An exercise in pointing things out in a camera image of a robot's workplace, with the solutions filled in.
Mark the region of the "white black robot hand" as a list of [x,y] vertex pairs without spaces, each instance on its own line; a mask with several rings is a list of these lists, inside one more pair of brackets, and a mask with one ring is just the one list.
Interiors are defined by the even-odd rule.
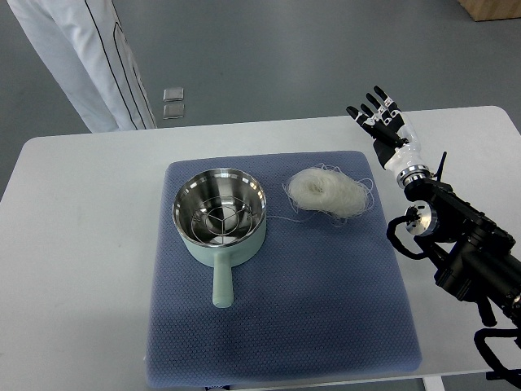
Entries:
[[421,144],[411,120],[379,86],[366,95],[369,105],[346,108],[351,118],[373,139],[380,165],[390,171],[404,188],[418,178],[430,178],[431,171],[421,157]]

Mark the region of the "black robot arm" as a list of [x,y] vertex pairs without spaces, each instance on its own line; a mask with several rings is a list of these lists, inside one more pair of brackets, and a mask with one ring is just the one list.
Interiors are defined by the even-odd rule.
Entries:
[[520,261],[511,249],[514,238],[494,221],[459,198],[420,164],[397,171],[396,180],[411,201],[404,215],[387,225],[387,239],[413,260],[429,259],[436,267],[436,285],[459,301],[474,302],[484,328],[475,346],[490,366],[488,379],[520,386],[520,371],[501,363],[489,338],[520,343]]

